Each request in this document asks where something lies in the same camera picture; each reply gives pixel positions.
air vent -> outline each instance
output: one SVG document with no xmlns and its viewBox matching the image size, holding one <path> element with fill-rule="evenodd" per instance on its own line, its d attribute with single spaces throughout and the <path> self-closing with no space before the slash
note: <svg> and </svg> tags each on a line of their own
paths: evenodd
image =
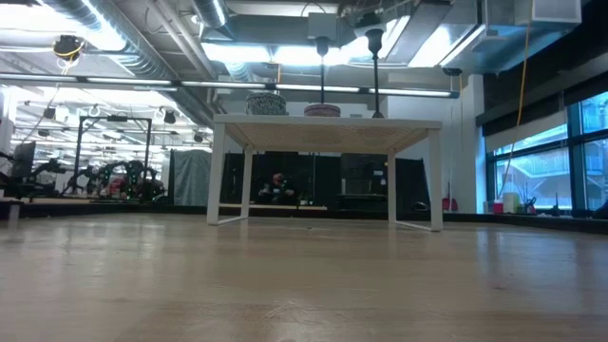
<svg viewBox="0 0 608 342">
<path fill-rule="evenodd" d="M 530 18 L 530 1 L 534 2 L 533 27 L 563 28 L 582 22 L 580 0 L 516 0 L 516 25 L 527 25 Z"/>
</svg>

glass window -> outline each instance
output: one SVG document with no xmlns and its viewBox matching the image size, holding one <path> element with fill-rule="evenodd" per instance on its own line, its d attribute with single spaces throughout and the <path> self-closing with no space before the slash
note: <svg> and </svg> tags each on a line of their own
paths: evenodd
<svg viewBox="0 0 608 342">
<path fill-rule="evenodd" d="M 587 208 L 597 210 L 608 200 L 608 140 L 585 145 Z"/>
<path fill-rule="evenodd" d="M 568 126 L 566 124 L 563 124 L 555 128 L 546 130 L 535 136 L 515 142 L 515 147 L 513 147 L 513 151 L 522 150 L 528 147 L 540 146 L 545 143 L 558 142 L 566 138 L 568 138 Z M 494 151 L 495 156 L 507 153 L 511 153 L 511 144 Z"/>
<path fill-rule="evenodd" d="M 503 186 L 504 172 L 508 161 L 496 163 L 497 193 Z M 536 198 L 537 209 L 551 209 L 556 204 L 560 209 L 572 209 L 570 189 L 570 158 L 567 148 L 531 154 L 511 161 L 504 193 L 517 193 L 520 201 Z"/>
<path fill-rule="evenodd" d="M 591 133 L 608 128 L 606 105 L 608 105 L 608 92 L 580 103 L 583 133 Z"/>
</svg>

table leg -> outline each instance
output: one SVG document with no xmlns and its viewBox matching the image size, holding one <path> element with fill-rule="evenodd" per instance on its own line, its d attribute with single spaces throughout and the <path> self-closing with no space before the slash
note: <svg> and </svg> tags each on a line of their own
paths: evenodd
<svg viewBox="0 0 608 342">
<path fill-rule="evenodd" d="M 254 150 L 246 146 L 245 166 L 243 167 L 243 195 L 240 200 L 240 216 L 244 219 L 249 217 L 249 201 L 251 200 L 251 169 L 254 159 Z"/>
<path fill-rule="evenodd" d="M 389 222 L 397 221 L 397 181 L 395 176 L 395 151 L 389 151 Z"/>
<path fill-rule="evenodd" d="M 444 213 L 442 209 L 441 184 L 441 136 L 437 129 L 428 131 L 430 163 L 430 228 L 433 232 L 441 232 L 444 228 Z"/>
<path fill-rule="evenodd" d="M 224 166 L 224 140 L 226 128 L 224 123 L 214 126 L 213 154 L 211 156 L 211 175 L 209 176 L 209 200 L 207 204 L 207 223 L 218 225 L 219 222 L 219 194 L 221 192 L 221 178 Z"/>
</svg>

red object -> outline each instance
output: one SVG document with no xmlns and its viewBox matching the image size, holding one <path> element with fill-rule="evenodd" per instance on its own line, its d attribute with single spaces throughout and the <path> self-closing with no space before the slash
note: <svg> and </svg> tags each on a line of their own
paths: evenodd
<svg viewBox="0 0 608 342">
<path fill-rule="evenodd" d="M 442 209 L 445 211 L 449 211 L 449 198 L 450 198 L 450 186 L 449 186 L 449 182 L 447 183 L 447 198 L 442 199 L 441 201 L 441 206 Z M 456 199 L 452 199 L 452 207 L 451 207 L 452 211 L 458 211 L 458 202 L 456 201 Z"/>
<path fill-rule="evenodd" d="M 494 214 L 502 214 L 504 212 L 504 205 L 502 203 L 494 203 L 492 205 L 492 212 Z"/>
</svg>

person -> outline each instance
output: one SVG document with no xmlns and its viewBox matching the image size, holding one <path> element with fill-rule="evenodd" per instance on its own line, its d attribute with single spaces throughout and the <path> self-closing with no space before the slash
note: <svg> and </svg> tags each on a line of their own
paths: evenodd
<svg viewBox="0 0 608 342">
<path fill-rule="evenodd" d="M 258 202 L 263 204 L 296 205 L 297 196 L 295 187 L 285 180 L 282 173 L 273 175 L 271 183 L 264 183 L 264 187 L 257 193 Z"/>
</svg>

